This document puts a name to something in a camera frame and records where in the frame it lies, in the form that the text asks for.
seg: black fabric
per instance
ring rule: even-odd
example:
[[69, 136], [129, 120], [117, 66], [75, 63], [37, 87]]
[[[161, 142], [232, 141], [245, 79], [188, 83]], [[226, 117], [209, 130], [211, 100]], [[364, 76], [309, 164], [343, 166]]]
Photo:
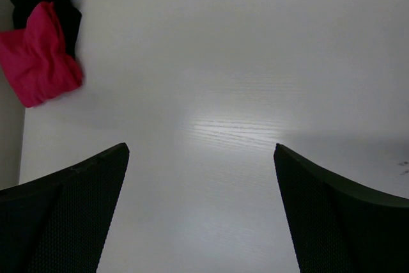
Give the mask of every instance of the black fabric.
[[0, 191], [0, 272], [96, 272], [128, 156], [119, 144]]
[[274, 161], [301, 273], [409, 272], [409, 199], [352, 182], [280, 144]]
[[36, 5], [42, 1], [54, 2], [54, 9], [64, 32], [66, 53], [75, 59], [75, 43], [77, 41], [81, 13], [72, 6], [70, 0], [10, 0], [14, 4], [13, 23], [15, 29], [26, 27], [27, 19]]

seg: pink fabric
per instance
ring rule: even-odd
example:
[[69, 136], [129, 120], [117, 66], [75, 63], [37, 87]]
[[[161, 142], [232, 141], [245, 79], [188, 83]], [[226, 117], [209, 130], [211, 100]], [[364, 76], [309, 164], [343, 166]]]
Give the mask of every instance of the pink fabric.
[[0, 33], [0, 64], [26, 107], [40, 105], [82, 84], [82, 71], [65, 53], [54, 3], [41, 2], [27, 28]]

